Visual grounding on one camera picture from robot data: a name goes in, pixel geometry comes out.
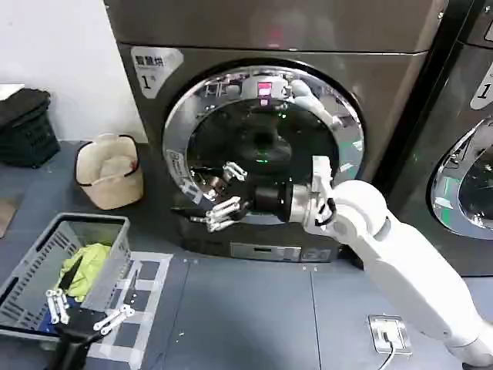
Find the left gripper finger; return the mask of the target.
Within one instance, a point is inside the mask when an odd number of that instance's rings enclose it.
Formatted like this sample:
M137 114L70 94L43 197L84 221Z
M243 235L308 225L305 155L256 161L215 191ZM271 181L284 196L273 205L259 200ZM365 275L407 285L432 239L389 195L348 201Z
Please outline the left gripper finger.
M132 275L132 278L129 283L129 287L126 291L126 295L123 299L123 304L119 306L113 313L108 314L106 318L101 321L96 322L93 325L93 330L97 331L100 334L108 334L122 324L127 318L133 316L136 311L132 307L136 300L136 280L138 277L139 271L136 270Z
M69 323L68 303L65 292L69 289L74 280L83 257L80 257L72 267L66 271L60 279L60 282L53 289L48 289L45 292L46 301L51 316L50 322L52 325Z

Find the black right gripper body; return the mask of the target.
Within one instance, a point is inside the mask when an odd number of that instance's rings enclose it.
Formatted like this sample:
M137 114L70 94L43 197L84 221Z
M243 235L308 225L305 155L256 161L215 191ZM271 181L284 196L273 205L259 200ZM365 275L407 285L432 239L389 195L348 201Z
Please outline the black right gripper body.
M291 215L293 184L282 182L272 186L257 186L253 191L253 212L272 214L281 222L288 222Z

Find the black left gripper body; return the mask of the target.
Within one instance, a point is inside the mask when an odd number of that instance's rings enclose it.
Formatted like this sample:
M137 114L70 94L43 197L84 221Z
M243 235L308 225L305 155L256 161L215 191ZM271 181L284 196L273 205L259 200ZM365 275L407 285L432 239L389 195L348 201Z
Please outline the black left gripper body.
M87 308L70 308L69 323L58 323L56 332L61 339L73 343L92 344L103 335L93 327L97 322L106 318L104 311L94 311Z

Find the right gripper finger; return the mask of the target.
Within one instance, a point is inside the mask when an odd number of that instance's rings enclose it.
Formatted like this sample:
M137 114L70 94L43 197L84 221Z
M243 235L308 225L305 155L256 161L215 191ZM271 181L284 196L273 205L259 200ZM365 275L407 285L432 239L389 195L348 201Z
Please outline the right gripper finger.
M242 220L252 206L250 200L242 200L238 196L217 204L204 216L190 216L192 222L205 224L209 232L223 230Z
M247 189L249 183L249 173L235 162L228 161L222 166L223 182L225 189Z

